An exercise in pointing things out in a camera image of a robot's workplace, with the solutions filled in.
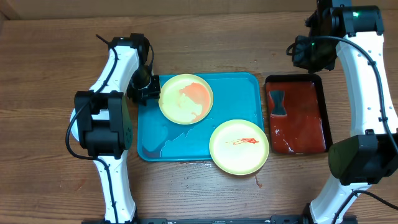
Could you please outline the green rimmed plate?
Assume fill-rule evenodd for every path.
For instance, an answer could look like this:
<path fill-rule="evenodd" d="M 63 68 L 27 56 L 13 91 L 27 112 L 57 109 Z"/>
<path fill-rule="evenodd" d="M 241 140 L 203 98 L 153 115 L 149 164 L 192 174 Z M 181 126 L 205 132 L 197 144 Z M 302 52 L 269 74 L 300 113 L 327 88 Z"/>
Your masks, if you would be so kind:
<path fill-rule="evenodd" d="M 256 124 L 233 119 L 219 125 L 209 142 L 213 162 L 233 175 L 249 175 L 266 162 L 270 147 L 264 131 Z"/>
<path fill-rule="evenodd" d="M 171 122 L 188 125 L 203 120 L 214 102 L 211 86 L 198 75 L 180 74 L 161 88 L 159 108 Z"/>

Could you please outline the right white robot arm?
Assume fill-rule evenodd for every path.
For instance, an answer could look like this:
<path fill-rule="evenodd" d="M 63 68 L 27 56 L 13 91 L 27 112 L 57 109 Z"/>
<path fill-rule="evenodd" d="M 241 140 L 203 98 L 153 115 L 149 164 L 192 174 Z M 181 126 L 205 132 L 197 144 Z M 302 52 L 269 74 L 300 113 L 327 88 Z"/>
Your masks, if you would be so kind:
<path fill-rule="evenodd" d="M 351 110 L 348 139 L 328 151 L 330 177 L 303 212 L 304 223 L 356 223 L 345 213 L 371 186 L 397 170 L 397 113 L 383 58 L 384 25 L 377 6 L 318 0 L 306 20 L 309 35 L 287 49 L 294 66 L 310 73 L 340 61 Z"/>

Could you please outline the light blue plate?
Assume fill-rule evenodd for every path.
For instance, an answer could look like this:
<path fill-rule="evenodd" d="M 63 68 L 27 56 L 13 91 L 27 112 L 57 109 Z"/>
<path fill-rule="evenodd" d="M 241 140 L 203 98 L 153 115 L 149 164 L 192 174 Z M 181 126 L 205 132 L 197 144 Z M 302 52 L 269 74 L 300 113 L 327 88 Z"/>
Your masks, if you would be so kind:
<path fill-rule="evenodd" d="M 73 119 L 73 117 L 75 116 L 75 114 L 76 114 L 76 110 L 73 109 L 73 111 L 72 111 L 72 113 L 71 113 L 71 115 L 70 115 L 70 121 L 72 121 L 72 119 Z M 79 141 L 78 126 L 77 126 L 77 122 L 76 122 L 76 121 L 74 121 L 74 123 L 72 124 L 71 131 L 70 131 L 70 132 L 71 132 L 72 136 L 75 138 L 75 140 L 76 140 L 76 141 Z"/>

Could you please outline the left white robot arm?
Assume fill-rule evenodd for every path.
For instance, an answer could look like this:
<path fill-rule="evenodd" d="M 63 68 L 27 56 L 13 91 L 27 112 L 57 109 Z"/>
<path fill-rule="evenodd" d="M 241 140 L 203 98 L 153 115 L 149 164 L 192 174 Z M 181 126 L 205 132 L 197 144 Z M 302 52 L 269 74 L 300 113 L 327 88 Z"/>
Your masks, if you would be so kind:
<path fill-rule="evenodd" d="M 144 34 L 114 37 L 106 45 L 109 59 L 96 83 L 75 94 L 65 145 L 73 157 L 93 161 L 98 170 L 105 201 L 102 223 L 138 223 L 127 171 L 133 137 L 127 100 L 145 105 L 158 99 L 160 81 Z"/>

